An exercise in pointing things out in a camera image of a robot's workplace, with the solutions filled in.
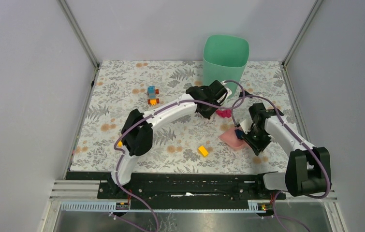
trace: black mounting plate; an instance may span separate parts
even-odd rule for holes
[[[270,200],[276,194],[274,190],[261,190],[260,178],[260,175],[133,173],[124,188],[153,209],[246,209],[248,200]],[[128,197],[111,178],[102,181],[99,188],[98,199]],[[195,196],[184,196],[187,193]],[[278,196],[279,200],[285,198],[283,193]],[[146,209],[134,198],[131,202],[131,209]]]

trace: white wall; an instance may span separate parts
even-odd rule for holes
[[[325,0],[290,62],[312,141],[331,152],[350,232],[365,231],[365,1]]]
[[[250,60],[283,60],[315,0],[68,0],[99,61],[202,60],[206,39],[233,34]]]
[[[37,229],[92,72],[57,1],[0,1],[0,232]]]

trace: pink object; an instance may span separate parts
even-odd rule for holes
[[[237,138],[235,133],[236,129],[242,130],[242,128],[240,127],[232,127],[223,134],[221,134],[218,138],[225,142],[228,146],[232,147],[234,150],[240,150],[244,147],[249,147],[249,145],[245,141]]]
[[[231,110],[217,110],[217,115],[220,117],[231,117]]]

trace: green plastic container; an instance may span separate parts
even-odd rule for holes
[[[210,36],[204,48],[204,85],[215,80],[239,82],[248,58],[249,44],[245,39],[231,35]],[[238,85],[228,83],[227,87],[235,93]]]

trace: floral mat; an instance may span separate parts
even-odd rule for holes
[[[248,62],[241,79],[244,88],[275,103],[296,129],[294,114],[276,61]],[[147,87],[159,89],[160,103],[147,104]],[[77,147],[71,171],[111,171],[120,152],[113,149],[128,113],[159,107],[174,100],[190,86],[202,85],[201,61],[112,61],[102,63]],[[227,100],[231,106],[235,99]],[[257,99],[247,99],[234,110],[235,119],[249,117],[248,108]],[[257,174],[285,171],[288,157],[278,143],[271,143],[259,156],[252,149],[234,151],[218,138],[233,127],[230,118],[214,114],[210,120],[188,115],[154,132],[152,149],[138,160],[135,172]],[[199,146],[209,151],[198,153]]]

